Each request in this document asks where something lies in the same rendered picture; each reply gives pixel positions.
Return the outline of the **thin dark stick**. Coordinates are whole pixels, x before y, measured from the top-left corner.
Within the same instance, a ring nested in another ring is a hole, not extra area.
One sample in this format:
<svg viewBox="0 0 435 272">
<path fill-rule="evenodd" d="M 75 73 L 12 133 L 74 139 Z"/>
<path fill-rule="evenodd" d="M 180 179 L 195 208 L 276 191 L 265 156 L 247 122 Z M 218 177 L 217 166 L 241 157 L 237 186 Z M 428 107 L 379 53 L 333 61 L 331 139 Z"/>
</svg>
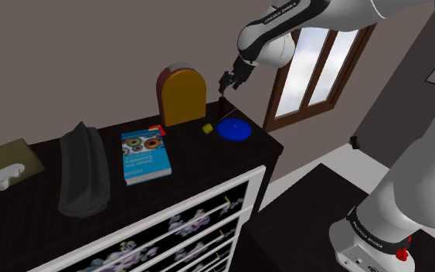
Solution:
<svg viewBox="0 0 435 272">
<path fill-rule="evenodd" d="M 213 126 L 216 126 L 220 121 L 222 121 L 225 117 L 228 117 L 231 113 L 233 113 L 235 110 L 237 110 L 237 108 L 232 109 L 229 113 L 225 114 L 224 116 L 222 116 L 219 120 L 217 120 L 215 123 L 213 123 Z"/>
</svg>

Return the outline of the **dark grey folded cloth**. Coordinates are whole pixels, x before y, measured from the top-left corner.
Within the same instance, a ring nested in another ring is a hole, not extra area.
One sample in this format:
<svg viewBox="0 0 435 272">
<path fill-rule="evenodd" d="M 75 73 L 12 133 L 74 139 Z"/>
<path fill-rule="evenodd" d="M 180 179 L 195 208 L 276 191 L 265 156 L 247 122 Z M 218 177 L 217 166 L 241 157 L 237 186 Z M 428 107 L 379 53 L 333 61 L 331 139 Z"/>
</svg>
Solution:
<svg viewBox="0 0 435 272">
<path fill-rule="evenodd" d="M 105 210 L 110 200 L 110 173 L 97 129 L 80 122 L 59 143 L 62 155 L 59 212 L 83 219 Z"/>
</svg>

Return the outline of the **dark robot stand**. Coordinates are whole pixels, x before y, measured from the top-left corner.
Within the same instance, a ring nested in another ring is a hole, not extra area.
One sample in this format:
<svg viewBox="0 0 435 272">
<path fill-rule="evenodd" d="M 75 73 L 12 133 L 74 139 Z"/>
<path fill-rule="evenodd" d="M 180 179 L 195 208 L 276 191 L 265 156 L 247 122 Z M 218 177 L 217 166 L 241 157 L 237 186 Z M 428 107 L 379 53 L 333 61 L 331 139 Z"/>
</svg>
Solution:
<svg viewBox="0 0 435 272">
<path fill-rule="evenodd" d="M 391 182 L 367 194 L 323 164 L 243 225 L 229 272 L 348 272 L 336 260 L 329 229 L 353 207 L 381 240 L 410 236 L 415 272 L 435 272 L 435 238 L 397 208 Z"/>
</svg>

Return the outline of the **dark chest with floral drawers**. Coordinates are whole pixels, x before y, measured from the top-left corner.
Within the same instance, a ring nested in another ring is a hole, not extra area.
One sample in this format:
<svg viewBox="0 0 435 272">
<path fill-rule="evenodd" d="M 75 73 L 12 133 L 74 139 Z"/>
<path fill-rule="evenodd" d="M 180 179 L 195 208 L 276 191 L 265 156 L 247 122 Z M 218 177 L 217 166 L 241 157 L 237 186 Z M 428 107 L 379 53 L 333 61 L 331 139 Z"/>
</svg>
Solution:
<svg viewBox="0 0 435 272">
<path fill-rule="evenodd" d="M 85 219 L 58 210 L 61 151 L 56 139 L 32 150 L 44 171 L 0 192 L 0 272 L 29 272 L 66 253 L 123 229 L 259 166 L 269 181 L 283 146 L 259 125 L 250 136 L 227 141 L 202 131 L 217 118 L 219 105 L 210 103 L 204 118 L 167 127 L 163 142 L 172 173 L 137 185 L 124 180 L 117 143 L 123 133 L 159 123 L 159 116 L 100 129 L 110 171 L 110 201 L 105 210 Z"/>
</svg>

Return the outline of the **olive tissue box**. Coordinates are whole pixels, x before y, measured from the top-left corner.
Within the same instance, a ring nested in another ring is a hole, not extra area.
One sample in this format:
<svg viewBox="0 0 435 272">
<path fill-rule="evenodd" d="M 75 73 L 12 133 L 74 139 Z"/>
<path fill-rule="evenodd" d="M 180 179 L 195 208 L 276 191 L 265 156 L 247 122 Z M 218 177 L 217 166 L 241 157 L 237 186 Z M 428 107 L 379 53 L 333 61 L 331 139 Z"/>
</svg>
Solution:
<svg viewBox="0 0 435 272">
<path fill-rule="evenodd" d="M 45 170 L 24 139 L 0 145 L 0 192 Z"/>
</svg>

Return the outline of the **brown framed window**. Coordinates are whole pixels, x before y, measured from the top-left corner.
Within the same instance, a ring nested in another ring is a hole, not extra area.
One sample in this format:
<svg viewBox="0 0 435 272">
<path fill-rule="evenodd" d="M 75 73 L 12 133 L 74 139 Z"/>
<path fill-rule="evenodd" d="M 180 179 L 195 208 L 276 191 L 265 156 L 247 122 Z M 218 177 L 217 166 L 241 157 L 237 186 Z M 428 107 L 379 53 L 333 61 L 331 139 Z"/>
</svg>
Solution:
<svg viewBox="0 0 435 272">
<path fill-rule="evenodd" d="M 292 32 L 294 55 L 277 70 L 263 129 L 275 131 L 332 110 L 374 29 Z"/>
</svg>

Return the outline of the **yellow and maroon arched box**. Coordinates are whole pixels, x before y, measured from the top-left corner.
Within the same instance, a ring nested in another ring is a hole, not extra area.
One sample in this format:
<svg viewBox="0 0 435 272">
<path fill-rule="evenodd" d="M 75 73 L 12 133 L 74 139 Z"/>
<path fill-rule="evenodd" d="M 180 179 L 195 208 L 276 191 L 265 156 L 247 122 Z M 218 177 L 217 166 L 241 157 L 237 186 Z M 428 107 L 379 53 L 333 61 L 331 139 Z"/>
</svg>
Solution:
<svg viewBox="0 0 435 272">
<path fill-rule="evenodd" d="M 166 127 L 206 115 L 206 82 L 188 63 L 177 62 L 164 68 L 156 81 L 156 95 Z"/>
</svg>

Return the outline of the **blue book with circles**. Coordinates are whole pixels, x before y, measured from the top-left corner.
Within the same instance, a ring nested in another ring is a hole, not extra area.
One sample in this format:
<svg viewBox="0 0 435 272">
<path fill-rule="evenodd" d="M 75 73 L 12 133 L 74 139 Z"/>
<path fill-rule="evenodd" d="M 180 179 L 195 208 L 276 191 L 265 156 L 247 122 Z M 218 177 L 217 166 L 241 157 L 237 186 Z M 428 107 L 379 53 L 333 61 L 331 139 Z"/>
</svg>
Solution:
<svg viewBox="0 0 435 272">
<path fill-rule="evenodd" d="M 172 173 L 160 127 L 121 135 L 123 173 L 127 185 L 155 180 Z"/>
</svg>

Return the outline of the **blue plate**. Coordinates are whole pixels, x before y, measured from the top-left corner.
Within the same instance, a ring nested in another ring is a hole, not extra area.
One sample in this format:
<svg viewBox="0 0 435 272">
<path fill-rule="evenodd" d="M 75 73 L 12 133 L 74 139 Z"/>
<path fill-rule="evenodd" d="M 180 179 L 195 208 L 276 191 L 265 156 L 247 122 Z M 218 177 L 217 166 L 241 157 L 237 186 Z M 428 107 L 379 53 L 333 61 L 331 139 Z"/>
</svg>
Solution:
<svg viewBox="0 0 435 272">
<path fill-rule="evenodd" d="M 251 127 L 243 120 L 226 118 L 216 126 L 218 135 L 227 141 L 244 141 L 251 135 Z"/>
</svg>

